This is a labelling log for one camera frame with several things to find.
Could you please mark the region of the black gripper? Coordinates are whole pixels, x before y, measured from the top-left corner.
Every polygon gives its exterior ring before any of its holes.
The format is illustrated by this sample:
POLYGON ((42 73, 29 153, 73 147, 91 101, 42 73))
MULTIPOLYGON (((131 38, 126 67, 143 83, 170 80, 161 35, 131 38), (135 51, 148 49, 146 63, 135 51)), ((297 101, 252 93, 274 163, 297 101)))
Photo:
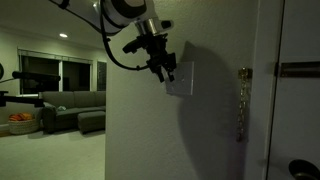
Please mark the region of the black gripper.
POLYGON ((173 82, 175 80, 173 72, 177 67, 175 54, 169 54, 166 51, 166 37, 167 33, 137 37, 141 42, 142 48, 145 49, 150 56, 150 59, 147 60, 147 65, 153 73, 156 73, 160 83, 165 81, 161 68, 166 70, 169 81, 173 82))

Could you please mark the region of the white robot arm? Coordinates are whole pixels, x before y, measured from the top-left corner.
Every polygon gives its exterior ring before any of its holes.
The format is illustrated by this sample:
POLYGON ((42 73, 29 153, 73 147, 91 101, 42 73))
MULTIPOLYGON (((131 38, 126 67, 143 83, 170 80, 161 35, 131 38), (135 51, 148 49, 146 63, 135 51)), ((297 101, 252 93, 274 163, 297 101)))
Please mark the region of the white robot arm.
POLYGON ((149 68, 160 82, 165 78, 162 69, 167 72, 168 79, 174 81, 174 70, 177 67, 174 53, 166 51, 167 33, 174 25, 172 20, 160 20, 153 0, 49 0, 62 10, 65 10, 88 23, 103 39, 105 51, 110 60, 118 67, 126 70, 140 71, 149 68), (125 53, 135 53, 139 48, 147 51, 150 59, 143 67, 128 67, 121 64, 113 56, 109 46, 109 36, 121 32, 134 23, 139 35, 124 48, 125 53))

